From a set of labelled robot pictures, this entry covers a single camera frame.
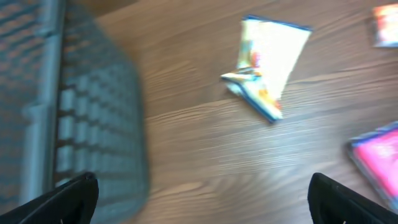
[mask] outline gray plastic basket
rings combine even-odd
[[[0,0],[0,7],[1,212],[91,171],[99,183],[92,223],[134,215],[149,181],[130,60],[72,1]]]

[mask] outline snack wrapper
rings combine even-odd
[[[349,155],[379,195],[398,212],[398,122],[352,139]]]
[[[376,47],[398,47],[398,4],[376,7]]]
[[[312,30],[288,22],[245,16],[237,70],[221,76],[270,122],[282,119],[279,100]]]

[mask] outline wooden surface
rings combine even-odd
[[[134,223],[311,223],[314,172],[382,203],[343,145],[398,118],[397,50],[369,32],[384,3],[140,0],[100,17],[144,85],[152,195]],[[249,13],[315,29],[273,126],[220,81]]]

